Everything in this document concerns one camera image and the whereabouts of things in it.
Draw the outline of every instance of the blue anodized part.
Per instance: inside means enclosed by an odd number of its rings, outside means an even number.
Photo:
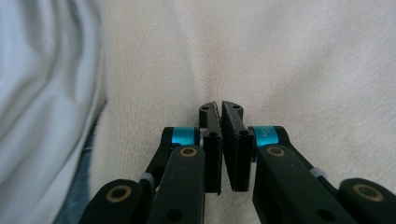
[[[182,146],[194,145],[195,129],[194,127],[175,127],[172,134],[172,143],[181,144]]]
[[[276,130],[273,126],[252,126],[252,128],[256,137],[257,150],[264,145],[279,143]]]

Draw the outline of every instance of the white cloth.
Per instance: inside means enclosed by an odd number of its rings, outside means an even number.
[[[92,195],[136,180],[163,127],[196,126],[198,107],[221,100],[243,106],[246,125],[285,127],[336,187],[359,176],[396,192],[395,11],[394,1],[105,2]],[[251,191],[232,193],[223,167],[205,223],[259,223]]]
[[[52,223],[103,105],[100,5],[2,1],[0,223]]]

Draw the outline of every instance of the white fabric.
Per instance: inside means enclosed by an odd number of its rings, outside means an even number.
[[[105,2],[92,195],[137,180],[163,127],[197,125],[198,107],[221,100],[243,106],[246,125],[285,127],[336,187],[359,176],[396,192],[395,11],[394,1]],[[251,193],[232,193],[223,167],[205,223],[259,223]]]
[[[1,3],[0,223],[52,223],[64,202],[104,102],[99,6]]]

